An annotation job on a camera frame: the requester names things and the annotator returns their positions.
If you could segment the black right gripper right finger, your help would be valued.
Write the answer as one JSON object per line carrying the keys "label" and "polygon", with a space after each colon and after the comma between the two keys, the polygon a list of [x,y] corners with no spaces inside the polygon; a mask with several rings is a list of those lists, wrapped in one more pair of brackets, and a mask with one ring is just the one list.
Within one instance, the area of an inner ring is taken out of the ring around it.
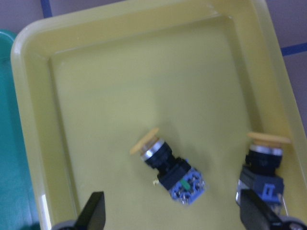
{"label": "black right gripper right finger", "polygon": [[242,189],[240,220],[246,230],[281,230],[282,220],[251,189]]}

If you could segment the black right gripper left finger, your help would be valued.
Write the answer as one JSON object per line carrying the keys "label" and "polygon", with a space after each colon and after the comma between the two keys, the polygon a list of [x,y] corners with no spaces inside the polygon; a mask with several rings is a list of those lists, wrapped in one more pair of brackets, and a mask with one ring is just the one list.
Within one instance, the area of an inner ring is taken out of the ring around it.
{"label": "black right gripper left finger", "polygon": [[76,230],[103,230],[106,224],[104,192],[93,192],[77,218]]}

